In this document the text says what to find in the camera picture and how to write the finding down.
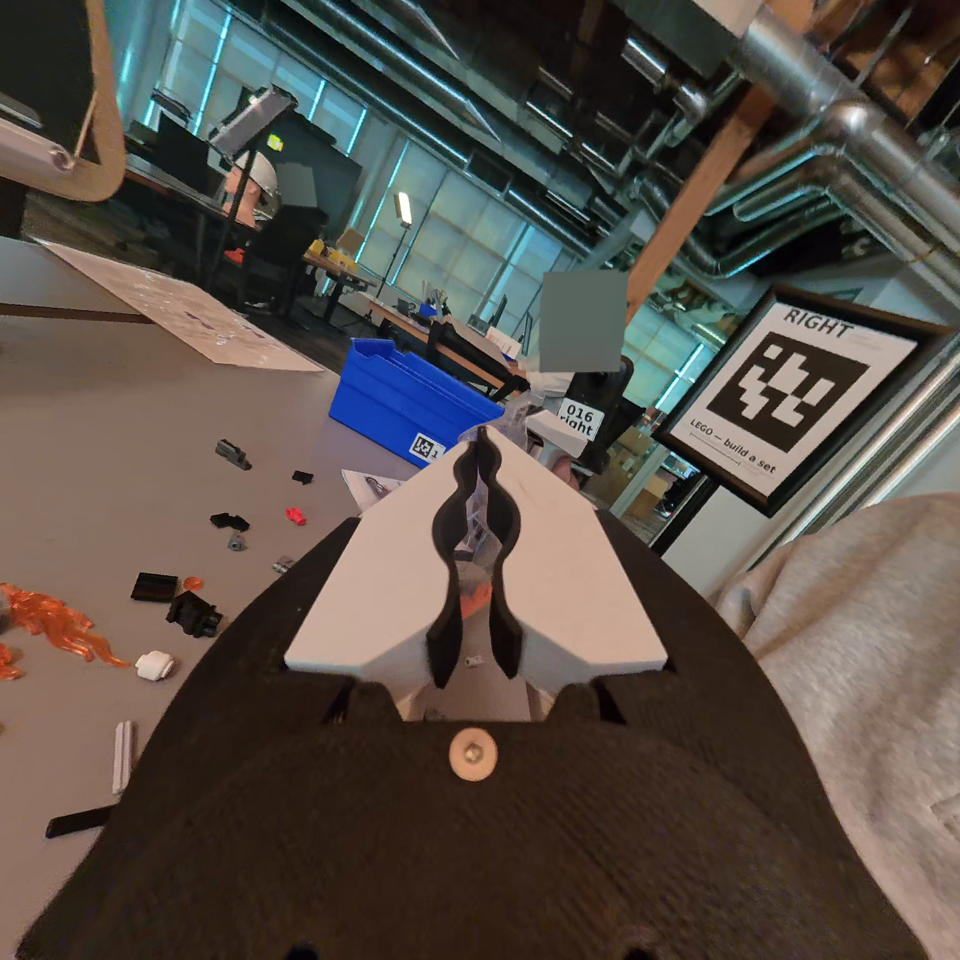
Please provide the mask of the black framed marker sign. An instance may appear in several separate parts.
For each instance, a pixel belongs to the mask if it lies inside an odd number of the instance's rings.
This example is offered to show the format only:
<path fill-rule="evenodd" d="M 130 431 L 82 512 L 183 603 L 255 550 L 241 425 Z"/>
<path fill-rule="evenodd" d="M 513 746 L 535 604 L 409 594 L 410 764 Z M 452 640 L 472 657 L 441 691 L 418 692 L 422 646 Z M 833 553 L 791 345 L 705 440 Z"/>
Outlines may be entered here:
<path fill-rule="evenodd" d="M 952 333 L 775 284 L 654 439 L 773 518 Z"/>

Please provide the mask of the pile of lego pieces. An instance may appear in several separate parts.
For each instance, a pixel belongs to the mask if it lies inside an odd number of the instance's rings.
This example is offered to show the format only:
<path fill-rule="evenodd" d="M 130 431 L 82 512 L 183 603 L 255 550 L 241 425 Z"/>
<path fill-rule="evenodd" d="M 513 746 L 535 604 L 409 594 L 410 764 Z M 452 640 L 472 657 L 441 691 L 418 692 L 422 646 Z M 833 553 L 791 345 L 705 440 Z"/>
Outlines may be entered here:
<path fill-rule="evenodd" d="M 166 604 L 166 620 L 193 639 L 213 639 L 224 617 L 216 606 L 198 594 L 203 586 L 200 578 L 180 580 L 174 575 L 142 571 L 138 573 L 130 598 L 136 602 Z M 111 794 L 119 799 L 127 788 L 135 759 L 136 725 L 122 721 L 114 733 Z M 56 839 L 102 828 L 110 819 L 115 804 L 53 818 L 44 836 Z"/>

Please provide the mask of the wooden building post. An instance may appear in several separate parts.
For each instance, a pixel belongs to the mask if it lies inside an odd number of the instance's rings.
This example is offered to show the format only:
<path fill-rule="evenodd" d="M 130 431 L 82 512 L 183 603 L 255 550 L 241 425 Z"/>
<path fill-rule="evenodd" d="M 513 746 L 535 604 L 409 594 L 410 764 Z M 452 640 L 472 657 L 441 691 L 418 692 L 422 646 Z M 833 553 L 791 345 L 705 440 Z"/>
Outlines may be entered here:
<path fill-rule="evenodd" d="M 753 84 L 716 133 L 630 268 L 626 329 L 779 102 L 767 86 Z"/>

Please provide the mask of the studio light on stand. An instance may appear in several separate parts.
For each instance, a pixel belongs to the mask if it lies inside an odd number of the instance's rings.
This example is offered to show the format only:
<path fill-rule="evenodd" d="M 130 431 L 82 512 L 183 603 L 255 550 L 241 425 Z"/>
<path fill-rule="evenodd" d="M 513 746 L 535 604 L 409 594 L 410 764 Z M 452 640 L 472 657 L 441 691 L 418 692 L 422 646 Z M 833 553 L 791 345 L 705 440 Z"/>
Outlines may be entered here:
<path fill-rule="evenodd" d="M 403 191 L 395 191 L 393 193 L 393 204 L 395 216 L 400 226 L 400 234 L 391 254 L 389 264 L 386 270 L 383 271 L 383 275 L 379 281 L 375 294 L 372 295 L 372 298 L 376 301 L 379 301 L 381 294 L 383 293 L 384 288 L 390 279 L 391 271 L 394 269 L 394 265 L 397 262 L 398 256 L 403 248 L 407 234 L 413 225 L 413 210 L 409 195 Z"/>

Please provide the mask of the clear plastic bag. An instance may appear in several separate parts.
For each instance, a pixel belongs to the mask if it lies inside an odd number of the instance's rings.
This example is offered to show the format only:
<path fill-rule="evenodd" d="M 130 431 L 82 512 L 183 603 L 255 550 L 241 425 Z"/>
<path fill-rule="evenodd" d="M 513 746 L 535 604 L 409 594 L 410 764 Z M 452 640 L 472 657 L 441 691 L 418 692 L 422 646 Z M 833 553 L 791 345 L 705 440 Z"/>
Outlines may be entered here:
<path fill-rule="evenodd" d="M 501 434 L 531 456 L 539 442 L 531 438 L 526 422 L 542 411 L 541 398 L 532 390 L 526 390 L 509 398 L 502 408 L 502 414 L 485 426 L 488 431 Z M 463 621 L 479 614 L 490 603 L 493 593 L 493 569 L 500 542 L 489 527 L 488 501 L 487 485 L 479 478 L 466 504 L 466 534 L 458 547 L 465 558 L 456 560 Z"/>
<path fill-rule="evenodd" d="M 529 383 L 531 402 L 556 415 L 560 413 L 574 377 L 575 373 L 569 371 L 527 370 L 524 372 L 524 378 Z"/>

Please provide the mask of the lego instruction booklet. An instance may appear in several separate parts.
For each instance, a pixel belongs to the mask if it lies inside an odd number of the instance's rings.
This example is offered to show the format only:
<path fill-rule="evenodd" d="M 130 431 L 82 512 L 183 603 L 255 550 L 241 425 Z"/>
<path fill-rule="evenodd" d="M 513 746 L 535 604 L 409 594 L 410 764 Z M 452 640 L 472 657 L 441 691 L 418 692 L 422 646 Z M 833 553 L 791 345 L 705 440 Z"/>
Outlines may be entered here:
<path fill-rule="evenodd" d="M 341 475 L 360 514 L 375 507 L 405 483 L 402 479 L 378 476 L 366 471 L 343 469 Z"/>

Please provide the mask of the laminated instruction sheet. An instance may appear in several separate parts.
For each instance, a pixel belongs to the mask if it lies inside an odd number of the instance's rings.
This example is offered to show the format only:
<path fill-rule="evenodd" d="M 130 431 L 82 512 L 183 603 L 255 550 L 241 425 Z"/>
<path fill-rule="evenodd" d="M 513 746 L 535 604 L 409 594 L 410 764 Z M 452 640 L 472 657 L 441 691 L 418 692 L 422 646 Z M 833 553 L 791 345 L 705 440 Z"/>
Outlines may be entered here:
<path fill-rule="evenodd" d="M 193 284 L 55 242 L 40 244 L 216 364 L 287 373 L 325 369 Z"/>

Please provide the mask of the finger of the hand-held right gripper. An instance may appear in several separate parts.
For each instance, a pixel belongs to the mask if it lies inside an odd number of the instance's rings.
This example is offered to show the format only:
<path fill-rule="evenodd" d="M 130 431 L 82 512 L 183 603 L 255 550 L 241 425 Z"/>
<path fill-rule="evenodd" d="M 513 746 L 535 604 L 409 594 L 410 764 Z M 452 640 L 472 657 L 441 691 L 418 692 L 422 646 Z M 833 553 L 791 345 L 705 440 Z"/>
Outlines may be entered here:
<path fill-rule="evenodd" d="M 525 426 L 542 446 L 541 458 L 557 453 L 570 458 L 578 458 L 590 442 L 589 437 L 569 425 L 554 413 L 535 413 L 528 416 Z"/>

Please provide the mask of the stack of cardboard boxes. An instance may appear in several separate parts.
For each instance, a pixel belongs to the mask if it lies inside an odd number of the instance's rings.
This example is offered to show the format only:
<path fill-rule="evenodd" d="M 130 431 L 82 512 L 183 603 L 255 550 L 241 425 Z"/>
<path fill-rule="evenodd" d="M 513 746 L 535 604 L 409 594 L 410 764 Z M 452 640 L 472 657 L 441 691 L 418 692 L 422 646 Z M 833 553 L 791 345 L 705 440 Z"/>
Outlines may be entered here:
<path fill-rule="evenodd" d="M 628 428 L 612 445 L 604 472 L 591 477 L 585 491 L 600 503 L 613 507 L 635 477 L 643 473 L 650 458 L 656 460 L 659 457 L 654 472 L 637 489 L 624 513 L 625 518 L 632 520 L 651 519 L 674 482 L 672 475 L 664 468 L 667 452 L 663 450 L 648 434 L 636 427 Z"/>

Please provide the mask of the orange flame lego brick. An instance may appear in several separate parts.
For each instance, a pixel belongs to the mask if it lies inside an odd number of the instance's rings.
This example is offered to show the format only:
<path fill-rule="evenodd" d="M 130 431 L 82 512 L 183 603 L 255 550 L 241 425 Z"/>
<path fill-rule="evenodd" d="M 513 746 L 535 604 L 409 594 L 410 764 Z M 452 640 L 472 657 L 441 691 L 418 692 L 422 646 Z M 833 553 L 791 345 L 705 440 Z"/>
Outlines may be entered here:
<path fill-rule="evenodd" d="M 54 649 L 78 656 L 88 664 L 100 661 L 120 669 L 131 667 L 130 662 L 114 654 L 107 639 L 93 632 L 90 618 L 66 602 L 8 582 L 1 583 L 1 599 L 4 625 L 42 637 Z"/>

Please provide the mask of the large black screen panel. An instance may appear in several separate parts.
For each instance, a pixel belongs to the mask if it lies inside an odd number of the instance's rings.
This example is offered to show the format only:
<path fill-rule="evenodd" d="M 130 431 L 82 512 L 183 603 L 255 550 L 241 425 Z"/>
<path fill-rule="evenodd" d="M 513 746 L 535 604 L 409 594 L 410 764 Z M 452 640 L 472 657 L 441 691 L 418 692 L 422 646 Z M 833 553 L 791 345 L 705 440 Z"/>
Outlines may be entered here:
<path fill-rule="evenodd" d="M 336 147 L 331 134 L 289 113 L 274 123 L 260 151 L 275 171 L 284 206 L 318 210 L 328 234 L 347 227 L 362 167 Z"/>

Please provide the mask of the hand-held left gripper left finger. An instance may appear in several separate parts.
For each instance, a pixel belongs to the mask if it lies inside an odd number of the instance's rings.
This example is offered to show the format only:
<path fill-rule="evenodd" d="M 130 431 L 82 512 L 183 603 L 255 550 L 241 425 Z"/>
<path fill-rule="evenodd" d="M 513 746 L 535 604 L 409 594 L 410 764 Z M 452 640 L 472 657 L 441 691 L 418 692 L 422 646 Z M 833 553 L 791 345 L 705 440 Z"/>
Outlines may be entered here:
<path fill-rule="evenodd" d="M 463 639 L 455 555 L 469 532 L 476 442 L 443 454 L 358 521 L 285 652 L 285 666 L 377 683 L 404 718 L 442 689 Z"/>

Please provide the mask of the mannequin head with white helmet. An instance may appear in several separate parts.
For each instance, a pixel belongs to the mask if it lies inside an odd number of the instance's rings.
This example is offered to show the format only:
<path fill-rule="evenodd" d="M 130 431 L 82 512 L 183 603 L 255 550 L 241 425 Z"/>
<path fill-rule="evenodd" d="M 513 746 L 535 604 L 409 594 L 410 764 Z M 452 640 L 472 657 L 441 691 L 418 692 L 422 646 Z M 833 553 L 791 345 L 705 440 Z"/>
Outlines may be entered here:
<path fill-rule="evenodd" d="M 222 184 L 222 211 L 230 213 L 234 194 L 248 163 L 248 153 L 241 153 L 233 162 Z M 272 219 L 281 205 L 278 177 L 273 164 L 257 152 L 250 168 L 243 196 L 239 202 L 235 222 L 249 228 Z"/>

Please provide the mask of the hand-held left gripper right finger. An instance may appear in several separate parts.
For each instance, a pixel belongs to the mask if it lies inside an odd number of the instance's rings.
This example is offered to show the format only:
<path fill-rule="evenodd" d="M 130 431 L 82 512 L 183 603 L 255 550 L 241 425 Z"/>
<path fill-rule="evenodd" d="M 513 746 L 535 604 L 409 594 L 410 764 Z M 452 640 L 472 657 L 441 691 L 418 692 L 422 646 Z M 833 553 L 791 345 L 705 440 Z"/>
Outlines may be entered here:
<path fill-rule="evenodd" d="M 484 713 L 540 721 L 566 687 L 662 671 L 666 647 L 591 503 L 490 426 L 482 484 L 497 542 L 482 675 L 505 676 Z"/>

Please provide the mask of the blue plastic bin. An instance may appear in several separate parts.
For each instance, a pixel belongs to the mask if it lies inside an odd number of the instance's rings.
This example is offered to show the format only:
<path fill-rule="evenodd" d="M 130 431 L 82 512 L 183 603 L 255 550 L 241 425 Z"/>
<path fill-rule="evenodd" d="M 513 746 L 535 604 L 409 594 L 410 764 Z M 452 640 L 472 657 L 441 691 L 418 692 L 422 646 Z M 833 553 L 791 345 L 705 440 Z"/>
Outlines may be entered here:
<path fill-rule="evenodd" d="M 330 418 L 417 466 L 442 458 L 503 407 L 384 339 L 354 339 Z"/>

